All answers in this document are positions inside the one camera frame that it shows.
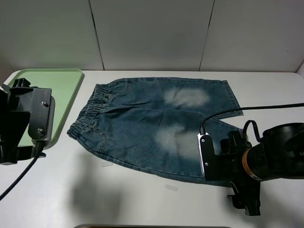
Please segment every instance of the denim shorts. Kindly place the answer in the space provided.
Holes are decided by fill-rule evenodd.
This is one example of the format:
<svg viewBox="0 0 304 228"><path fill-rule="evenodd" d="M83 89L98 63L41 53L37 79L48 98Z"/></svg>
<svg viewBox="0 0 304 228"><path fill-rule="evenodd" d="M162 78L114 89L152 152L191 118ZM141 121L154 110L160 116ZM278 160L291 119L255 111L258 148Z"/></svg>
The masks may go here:
<svg viewBox="0 0 304 228"><path fill-rule="evenodd" d="M206 182L200 170L197 135L210 114L238 108L227 81L188 78L123 78L95 86L67 134L104 160L164 178ZM206 131L220 153L220 140L239 130L219 119Z"/></svg>

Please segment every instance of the screw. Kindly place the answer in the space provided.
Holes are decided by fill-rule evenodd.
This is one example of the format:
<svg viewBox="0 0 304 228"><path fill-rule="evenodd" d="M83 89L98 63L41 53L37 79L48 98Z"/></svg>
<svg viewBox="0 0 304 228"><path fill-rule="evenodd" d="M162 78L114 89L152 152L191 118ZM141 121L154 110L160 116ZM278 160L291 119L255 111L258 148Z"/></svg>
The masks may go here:
<svg viewBox="0 0 304 228"><path fill-rule="evenodd" d="M45 107L48 107L48 104L45 101L41 102L41 104Z"/></svg>
<svg viewBox="0 0 304 228"><path fill-rule="evenodd" d="M41 134L44 132L44 130L42 128L38 128L37 131Z"/></svg>

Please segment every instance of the white table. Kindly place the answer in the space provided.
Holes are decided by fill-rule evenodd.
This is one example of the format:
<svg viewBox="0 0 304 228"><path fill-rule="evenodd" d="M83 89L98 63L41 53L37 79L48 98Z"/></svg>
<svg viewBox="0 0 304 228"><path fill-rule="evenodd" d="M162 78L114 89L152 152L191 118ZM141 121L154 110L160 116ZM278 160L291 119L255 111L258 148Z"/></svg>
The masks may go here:
<svg viewBox="0 0 304 228"><path fill-rule="evenodd" d="M300 103L304 79L294 73L84 71L58 142L39 159L23 180L0 202L2 228L72 228L80 224L166 225L200 227L303 227L304 180L271 180L261 184L260 217L233 208L224 187L184 183L118 165L101 167L66 134L86 104L95 84L122 77L189 77L228 80L240 106ZM224 121L243 127L256 120L260 133L276 125L304 122L304 108L244 111ZM252 130L249 139L255 144ZM0 192L29 161L0 166ZM177 192L164 188L178 187Z"/></svg>

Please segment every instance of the elastic waistband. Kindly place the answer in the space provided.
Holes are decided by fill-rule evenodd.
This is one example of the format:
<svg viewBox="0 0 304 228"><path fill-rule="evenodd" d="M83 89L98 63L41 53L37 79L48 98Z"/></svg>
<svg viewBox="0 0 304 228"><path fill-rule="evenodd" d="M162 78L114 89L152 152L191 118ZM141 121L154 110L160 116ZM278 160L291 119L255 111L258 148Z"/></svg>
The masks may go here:
<svg viewBox="0 0 304 228"><path fill-rule="evenodd" d="M108 84L96 84L92 95L88 102L80 111L76 121L71 125L67 134L73 139L78 138L80 132L87 128L87 126L100 114L100 109L103 104L109 102L107 94Z"/></svg>

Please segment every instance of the green tray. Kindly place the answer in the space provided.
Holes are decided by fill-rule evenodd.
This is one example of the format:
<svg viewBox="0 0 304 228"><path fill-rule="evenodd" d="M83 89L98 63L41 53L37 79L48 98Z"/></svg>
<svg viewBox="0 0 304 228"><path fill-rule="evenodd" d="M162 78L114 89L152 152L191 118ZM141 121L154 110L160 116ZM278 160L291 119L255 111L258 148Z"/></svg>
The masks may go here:
<svg viewBox="0 0 304 228"><path fill-rule="evenodd" d="M55 116L52 131L52 146L60 135L60 131L67 118L68 112L81 85L84 74L79 69L25 69L19 71L9 82L12 86L17 78L25 78L30 86L51 88L55 99ZM19 146L32 146L28 129L24 132Z"/></svg>

